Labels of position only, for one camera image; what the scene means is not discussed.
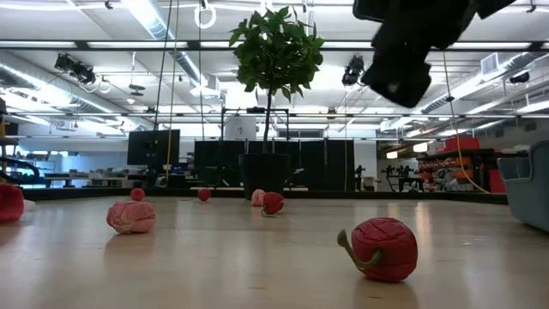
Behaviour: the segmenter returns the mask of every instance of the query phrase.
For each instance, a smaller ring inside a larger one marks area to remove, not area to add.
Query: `potted tree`
[[[278,12],[257,12],[250,20],[244,19],[232,30],[229,45],[244,37],[234,55],[239,61],[237,80],[246,85],[245,91],[259,87],[267,91],[265,131],[262,154],[242,154],[239,157],[244,192],[247,199],[255,189],[282,193],[290,170],[290,156],[270,154],[268,128],[273,96],[280,90],[291,100],[292,94],[303,97],[303,88],[311,89],[318,66],[323,62],[320,48],[324,40],[317,37],[313,27],[299,21],[295,9]]]

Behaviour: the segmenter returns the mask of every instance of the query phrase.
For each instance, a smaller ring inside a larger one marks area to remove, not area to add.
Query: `black planter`
[[[284,193],[284,184],[290,174],[290,159],[285,154],[241,154],[238,163],[245,198],[251,200],[256,189]]]

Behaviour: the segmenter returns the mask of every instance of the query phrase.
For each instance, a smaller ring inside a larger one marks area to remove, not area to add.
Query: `green leaves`
[[[320,53],[324,40],[317,37],[316,24],[307,36],[306,28],[311,26],[297,19],[294,7],[295,20],[290,19],[289,9],[267,10],[263,16],[254,12],[232,30],[230,45],[243,40],[233,54],[239,62],[237,80],[246,85],[246,92],[262,88],[275,94],[280,90],[291,100],[292,94],[304,95],[302,88],[311,89],[324,60]]]
[[[284,96],[286,97],[286,99],[288,99],[288,101],[292,102],[292,94],[290,94],[290,90],[288,90],[288,88],[283,87],[282,94],[284,94]]]

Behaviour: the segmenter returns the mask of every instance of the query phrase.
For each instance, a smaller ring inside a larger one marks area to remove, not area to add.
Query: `monitor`
[[[179,162],[179,130],[172,130],[170,162],[167,162],[169,130],[130,132],[128,165],[165,165]]]

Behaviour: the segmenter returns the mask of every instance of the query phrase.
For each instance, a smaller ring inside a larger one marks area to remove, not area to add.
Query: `floor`
[[[240,199],[151,198],[152,233],[116,235],[126,197],[39,203],[0,225],[0,307],[547,308],[549,234],[506,206],[288,200],[277,219]],[[418,268],[400,284],[365,280],[335,236],[393,216],[416,234]]]

